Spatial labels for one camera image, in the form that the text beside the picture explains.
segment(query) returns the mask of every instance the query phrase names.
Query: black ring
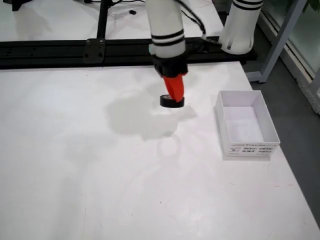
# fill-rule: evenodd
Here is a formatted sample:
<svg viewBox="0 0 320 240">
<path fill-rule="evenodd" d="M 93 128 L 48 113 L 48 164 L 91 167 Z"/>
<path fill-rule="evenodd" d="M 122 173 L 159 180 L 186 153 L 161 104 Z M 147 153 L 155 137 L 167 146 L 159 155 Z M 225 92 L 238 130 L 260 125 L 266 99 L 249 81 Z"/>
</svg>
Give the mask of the black ring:
<svg viewBox="0 0 320 240">
<path fill-rule="evenodd" d="M 185 105 L 185 97 L 181 101 L 176 102 L 172 99 L 170 95 L 161 95 L 160 96 L 160 106 L 164 108 L 177 109 L 182 108 Z"/>
<path fill-rule="evenodd" d="M 173 34 L 169 34 L 169 35 L 163 35 L 163 36 L 157 36 L 157 35 L 151 35 L 151 37 L 153 39 L 159 39 L 159 40 L 164 40 L 164 39 L 171 39 L 171 38 L 175 38 L 180 36 L 181 34 L 184 34 L 185 31 L 183 29 L 181 29 L 180 31 L 177 31 Z"/>
<path fill-rule="evenodd" d="M 264 0 L 262 1 L 256 1 L 256 2 L 252 2 L 252 1 L 244 1 L 244 0 L 236 0 L 237 2 L 241 3 L 241 4 L 247 4 L 247 5 L 259 5 L 262 4 L 264 2 Z"/>
<path fill-rule="evenodd" d="M 185 40 L 185 36 L 183 36 L 175 41 L 170 41 L 170 42 L 154 42 L 154 41 L 152 41 L 152 43 L 155 46 L 165 47 L 165 46 L 172 46 L 172 45 L 181 43 L 184 40 Z"/>
<path fill-rule="evenodd" d="M 255 11 L 255 10 L 258 10 L 258 9 L 260 9 L 260 8 L 262 7 L 262 5 L 261 5 L 261 6 L 257 6 L 257 7 L 245 7 L 245 6 L 240 6 L 240 5 L 236 4 L 234 1 L 232 1 L 232 4 L 233 4 L 234 6 L 236 6 L 238 9 L 248 10 L 248 11 Z"/>
</svg>

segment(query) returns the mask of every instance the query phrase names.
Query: white table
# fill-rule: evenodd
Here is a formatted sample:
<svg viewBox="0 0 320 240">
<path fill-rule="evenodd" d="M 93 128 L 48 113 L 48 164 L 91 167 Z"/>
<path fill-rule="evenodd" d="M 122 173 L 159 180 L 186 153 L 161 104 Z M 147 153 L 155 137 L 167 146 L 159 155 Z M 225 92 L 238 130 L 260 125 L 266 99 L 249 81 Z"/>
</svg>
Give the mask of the white table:
<svg viewBox="0 0 320 240">
<path fill-rule="evenodd" d="M 241 65 L 184 82 L 166 109 L 153 67 L 0 72 L 0 239 L 320 239 L 280 148 L 222 156 L 213 107 L 251 89 Z"/>
</svg>

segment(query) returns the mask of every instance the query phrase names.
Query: gray floor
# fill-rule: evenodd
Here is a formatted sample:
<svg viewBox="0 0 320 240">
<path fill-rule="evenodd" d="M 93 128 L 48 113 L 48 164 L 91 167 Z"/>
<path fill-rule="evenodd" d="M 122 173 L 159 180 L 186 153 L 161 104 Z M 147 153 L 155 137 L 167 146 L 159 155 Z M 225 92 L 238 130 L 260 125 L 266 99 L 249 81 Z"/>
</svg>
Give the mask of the gray floor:
<svg viewBox="0 0 320 240">
<path fill-rule="evenodd" d="M 254 49 L 263 60 L 271 45 L 258 27 L 254 41 Z M 284 155 L 320 226 L 320 116 L 313 112 L 280 59 L 266 83 L 253 82 L 251 86 L 262 91 Z"/>
</svg>

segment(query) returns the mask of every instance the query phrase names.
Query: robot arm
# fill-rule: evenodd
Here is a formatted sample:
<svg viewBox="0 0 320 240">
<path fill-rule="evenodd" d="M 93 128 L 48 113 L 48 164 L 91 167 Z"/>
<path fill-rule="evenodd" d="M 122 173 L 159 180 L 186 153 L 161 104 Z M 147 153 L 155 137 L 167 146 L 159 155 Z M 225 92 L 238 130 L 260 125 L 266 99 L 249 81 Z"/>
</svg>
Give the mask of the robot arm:
<svg viewBox="0 0 320 240">
<path fill-rule="evenodd" d="M 149 52 L 154 67 L 164 79 L 171 99 L 180 103 L 184 99 L 183 76 L 188 73 L 180 4 L 175 0 L 147 0 L 145 7 L 152 40 Z"/>
<path fill-rule="evenodd" d="M 163 107 L 179 108 L 184 105 L 183 76 L 188 73 L 186 41 L 182 21 L 182 5 L 192 16 L 189 17 L 202 30 L 202 43 L 212 42 L 206 37 L 201 19 L 183 0 L 146 0 L 152 44 L 149 52 L 157 72 L 164 79 L 169 95 L 161 96 L 167 104 Z M 254 42 L 254 30 L 263 0 L 233 0 L 231 11 L 220 35 L 222 50 L 235 55 L 248 53 Z"/>
</svg>

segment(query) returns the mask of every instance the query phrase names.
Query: open box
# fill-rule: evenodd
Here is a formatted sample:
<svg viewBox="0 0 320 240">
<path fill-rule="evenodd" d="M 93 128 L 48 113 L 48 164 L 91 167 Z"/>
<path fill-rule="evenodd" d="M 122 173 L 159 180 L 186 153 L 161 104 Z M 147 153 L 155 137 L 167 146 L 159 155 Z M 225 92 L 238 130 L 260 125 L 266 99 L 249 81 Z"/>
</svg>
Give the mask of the open box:
<svg viewBox="0 0 320 240">
<path fill-rule="evenodd" d="M 226 156 L 270 156 L 280 144 L 261 91 L 220 91 L 215 111 Z"/>
</svg>

